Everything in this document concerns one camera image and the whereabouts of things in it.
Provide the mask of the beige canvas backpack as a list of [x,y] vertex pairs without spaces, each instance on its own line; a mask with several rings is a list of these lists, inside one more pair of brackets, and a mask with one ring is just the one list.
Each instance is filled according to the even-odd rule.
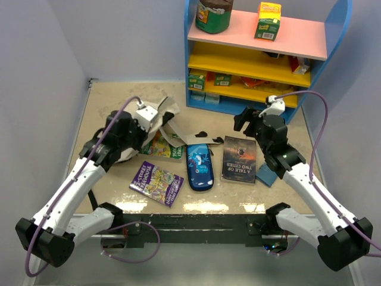
[[[145,103],[139,100],[138,106],[141,104]],[[223,143],[223,139],[221,137],[209,138],[206,132],[200,132],[196,135],[184,134],[182,130],[175,125],[173,120],[175,115],[179,114],[180,110],[172,98],[165,97],[158,105],[148,105],[158,110],[158,116],[154,120],[150,130],[147,132],[148,136],[143,143],[142,148],[153,139],[158,131],[160,131],[163,137],[165,137],[165,139],[169,142],[169,144],[174,147],[193,144]],[[116,164],[116,161],[119,158],[119,155],[117,155],[113,150],[112,145],[111,128],[113,124],[117,119],[134,119],[135,112],[130,114],[126,111],[125,107],[119,111],[112,111],[111,114],[107,117],[105,126],[98,129],[94,133],[92,139],[87,143],[87,145],[90,146],[87,153],[89,154],[92,150],[95,150],[95,154],[93,155],[92,160],[95,161],[98,157],[101,158],[101,162],[106,164],[104,167],[105,170],[108,170],[112,165]]]

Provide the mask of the small blue notebook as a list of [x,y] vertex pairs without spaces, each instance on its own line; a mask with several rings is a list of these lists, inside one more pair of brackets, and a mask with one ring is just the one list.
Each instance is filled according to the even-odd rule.
[[258,179],[269,188],[272,187],[277,178],[277,174],[272,171],[266,163],[262,164],[259,170],[256,172],[256,179]]

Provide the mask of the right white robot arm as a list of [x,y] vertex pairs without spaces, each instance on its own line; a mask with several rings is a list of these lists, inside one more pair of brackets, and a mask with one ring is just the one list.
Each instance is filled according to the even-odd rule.
[[234,130],[256,140],[270,170],[298,193],[316,217],[309,219],[279,203],[266,211],[265,226],[270,233],[284,230],[297,235],[333,271],[369,253],[373,225],[365,217],[357,219],[309,173],[305,158],[288,143],[288,127],[280,115],[262,115],[246,108],[234,117]]

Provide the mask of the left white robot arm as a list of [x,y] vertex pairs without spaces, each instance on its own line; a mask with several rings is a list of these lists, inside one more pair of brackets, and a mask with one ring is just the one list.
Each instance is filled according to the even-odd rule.
[[63,265],[74,248],[92,235],[123,228],[123,212],[110,203],[100,204],[76,222],[72,215],[93,186],[116,162],[136,155],[152,135],[156,110],[133,114],[112,111],[105,127],[85,143],[74,167],[53,197],[31,218],[21,218],[15,231],[27,257],[36,256],[55,268]]

